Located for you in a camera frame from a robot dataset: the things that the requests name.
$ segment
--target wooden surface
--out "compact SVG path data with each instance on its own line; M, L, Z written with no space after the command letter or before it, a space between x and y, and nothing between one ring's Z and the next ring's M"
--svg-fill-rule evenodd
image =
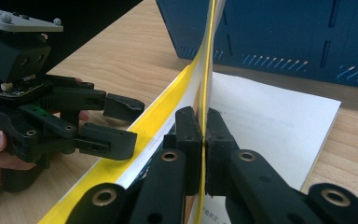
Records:
M189 63L177 58L155 1L144 0L50 73L80 77L98 89L149 106ZM224 66L214 70L341 101L308 186L330 182L358 196L358 89ZM100 113L93 113L92 120L122 128L128 125L105 119ZM0 195L0 224L36 223L96 160L78 153L56 155L51 168L30 189Z

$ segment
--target sheet of paper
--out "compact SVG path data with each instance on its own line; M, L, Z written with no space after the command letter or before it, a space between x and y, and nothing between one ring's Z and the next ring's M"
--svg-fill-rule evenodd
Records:
M210 107L240 148L260 153L294 189L302 189L340 102L213 73ZM224 197L205 197L203 224L228 224Z

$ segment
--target black plastic part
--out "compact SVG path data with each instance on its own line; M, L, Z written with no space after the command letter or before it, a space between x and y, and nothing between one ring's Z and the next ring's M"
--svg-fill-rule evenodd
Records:
M77 134L77 126L55 117L36 105L22 105L19 110L42 122L44 127L63 138L73 138Z
M40 155L22 156L40 139L40 132L28 122L18 110L0 104L0 130L7 136L7 151L25 161L36 161Z
M39 104L51 111L103 110L105 95L105 91L54 87L51 94L39 99Z
M176 134L165 134L164 140L162 141L162 148L176 148Z
M231 224L255 224L252 213L240 198L231 200L231 198L226 197L225 206Z
M103 115L133 122L144 112L145 104L129 97L107 94Z
M310 187L307 202L326 223L358 223L358 198L333 184Z
M2 169L1 181L3 190L6 192L15 193L28 189L42 171L43 168L39 166L25 171Z
M63 151L65 154L67 154L66 153L67 149L74 148L74 139L61 138L55 135L53 137L44 139L39 144L33 147L30 147L29 150L26 151L24 150L22 152L17 153L16 155L19 157L39 155L39 159L37 161L32 161L32 162L38 162L43 157L43 155L47 153Z
M144 182L145 179L140 179L126 189L126 202L121 209L118 224L129 223L133 208L136 205L136 201L138 200Z
M255 223L324 223L260 154L233 151L229 173Z
M85 139L77 145L80 152L118 161L128 160L132 157L137 137L136 133L92 123L84 124L81 135ZM101 141L101 144L89 145L87 139Z
M77 203L67 224L120 224L119 214L126 200L125 190L115 184L104 183L89 189Z
M53 75L44 75L43 78L48 80L56 87L77 88L77 89L94 89L94 84L90 82L82 82L74 77L60 77Z
M206 144L205 190L213 196L227 195L230 184L228 165L231 161L231 152L240 148L220 113L212 108L208 111Z
M200 188L202 134L192 107L176 111L175 119L176 148L185 153L187 158L186 195L194 195Z
M13 82L38 73L49 52L36 35L0 32L0 80Z
M179 150L155 154L129 223L183 223L185 168L185 154Z
M69 123L78 126L80 110L61 110L60 119L66 120Z

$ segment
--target wooden table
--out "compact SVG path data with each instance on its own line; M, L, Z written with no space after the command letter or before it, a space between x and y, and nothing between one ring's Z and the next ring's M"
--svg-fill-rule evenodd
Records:
M98 89L130 96L149 106L189 63L177 58L155 1L144 0L50 73L80 77ZM341 101L308 186L331 182L358 196L358 89L225 66L213 70ZM128 126L100 113L93 113L91 120ZM0 224L36 223L96 160L78 153L56 155L51 168L31 188L0 195Z

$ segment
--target blue metal casing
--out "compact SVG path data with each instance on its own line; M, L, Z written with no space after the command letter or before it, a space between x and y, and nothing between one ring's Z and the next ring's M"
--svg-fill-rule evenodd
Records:
M207 0L157 0L178 57L193 59ZM358 87L358 0L227 0L213 62Z

